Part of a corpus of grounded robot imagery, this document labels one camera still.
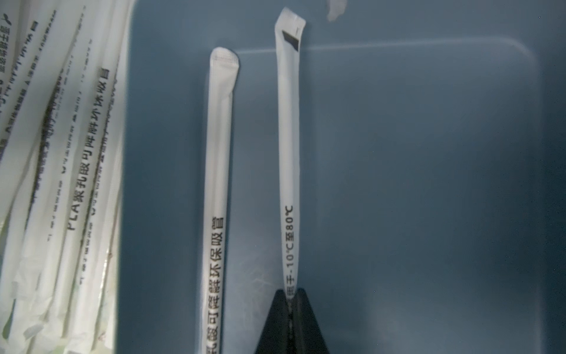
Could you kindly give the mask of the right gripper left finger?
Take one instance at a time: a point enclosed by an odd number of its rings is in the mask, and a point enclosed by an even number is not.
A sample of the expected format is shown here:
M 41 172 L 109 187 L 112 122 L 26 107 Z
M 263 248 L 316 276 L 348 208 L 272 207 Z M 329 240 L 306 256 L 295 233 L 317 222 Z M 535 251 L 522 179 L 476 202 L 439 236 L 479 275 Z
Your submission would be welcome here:
M 256 354 L 292 353 L 290 306 L 283 290 L 276 291 L 265 320 Z

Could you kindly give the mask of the blue plastic storage tray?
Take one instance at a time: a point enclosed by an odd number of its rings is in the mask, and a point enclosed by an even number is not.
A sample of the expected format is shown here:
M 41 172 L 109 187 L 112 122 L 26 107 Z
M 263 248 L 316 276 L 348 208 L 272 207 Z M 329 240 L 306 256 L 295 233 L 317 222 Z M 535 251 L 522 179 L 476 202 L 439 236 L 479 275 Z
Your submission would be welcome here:
M 198 353 L 209 56 L 234 88 L 221 350 L 284 286 L 274 26 L 300 58 L 298 284 L 332 353 L 565 351 L 565 3 L 138 1 L 118 353 Z

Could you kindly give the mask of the left pile wrapped straws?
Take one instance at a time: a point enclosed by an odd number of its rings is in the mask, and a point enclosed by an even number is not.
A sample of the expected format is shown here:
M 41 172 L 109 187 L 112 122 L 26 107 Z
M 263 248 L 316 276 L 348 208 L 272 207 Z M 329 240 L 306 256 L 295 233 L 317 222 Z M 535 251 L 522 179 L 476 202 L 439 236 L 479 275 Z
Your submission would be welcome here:
M 46 1 L 2 113 L 3 353 L 111 346 L 133 1 Z

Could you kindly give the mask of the straw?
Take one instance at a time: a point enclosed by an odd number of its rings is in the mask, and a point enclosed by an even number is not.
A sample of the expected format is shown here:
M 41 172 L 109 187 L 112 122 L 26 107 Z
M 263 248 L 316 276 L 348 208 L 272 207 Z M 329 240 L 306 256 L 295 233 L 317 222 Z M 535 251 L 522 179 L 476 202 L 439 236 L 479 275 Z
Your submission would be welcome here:
M 278 85 L 279 200 L 284 293 L 298 290 L 300 235 L 299 68 L 306 21 L 284 8 L 275 24 Z
M 212 50 L 206 120 L 199 339 L 201 353 L 221 352 L 231 115 L 239 68 L 239 59 L 233 51 L 224 47 Z

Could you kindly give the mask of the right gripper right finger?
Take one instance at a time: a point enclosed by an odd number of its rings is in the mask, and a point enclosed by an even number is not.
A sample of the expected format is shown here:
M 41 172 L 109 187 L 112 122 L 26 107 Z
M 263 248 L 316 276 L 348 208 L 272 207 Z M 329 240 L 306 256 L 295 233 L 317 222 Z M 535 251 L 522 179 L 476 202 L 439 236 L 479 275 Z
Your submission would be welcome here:
M 290 352 L 305 354 L 330 353 L 307 292 L 304 289 L 297 290 L 291 301 Z

